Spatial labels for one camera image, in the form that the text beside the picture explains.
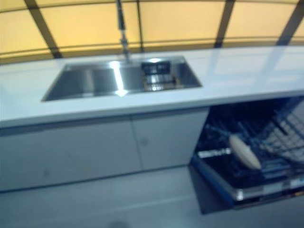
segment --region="sink basin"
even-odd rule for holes
[[[42,101],[201,87],[184,57],[64,66]]]

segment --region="dishwasher basket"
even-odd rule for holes
[[[256,171],[246,168],[236,157],[231,159],[228,168],[237,178],[269,180],[304,173],[304,123],[288,110],[275,112],[271,120],[210,118],[205,131],[208,132],[205,151],[211,149],[210,144],[212,149],[217,145],[218,150],[232,153],[228,139],[231,134],[237,134],[260,160],[262,170]],[[199,153],[199,156],[202,158],[206,154]]]

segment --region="kitchen faucet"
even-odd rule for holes
[[[125,35],[125,25],[124,25],[124,13],[122,8],[121,0],[116,0],[117,5],[117,16],[118,16],[118,29],[121,33],[120,42],[123,46],[123,55],[127,62],[130,61],[130,52],[128,49],[128,40]]]

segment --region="kitchen counter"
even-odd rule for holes
[[[203,87],[42,102],[65,64],[123,57],[79,57],[3,65],[0,67],[0,128],[304,95],[304,47],[158,52],[134,54],[132,58],[165,56],[184,56]]]

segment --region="white plate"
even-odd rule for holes
[[[229,137],[230,147],[240,161],[251,170],[260,170],[262,165],[256,155],[252,152],[238,136],[231,135]]]

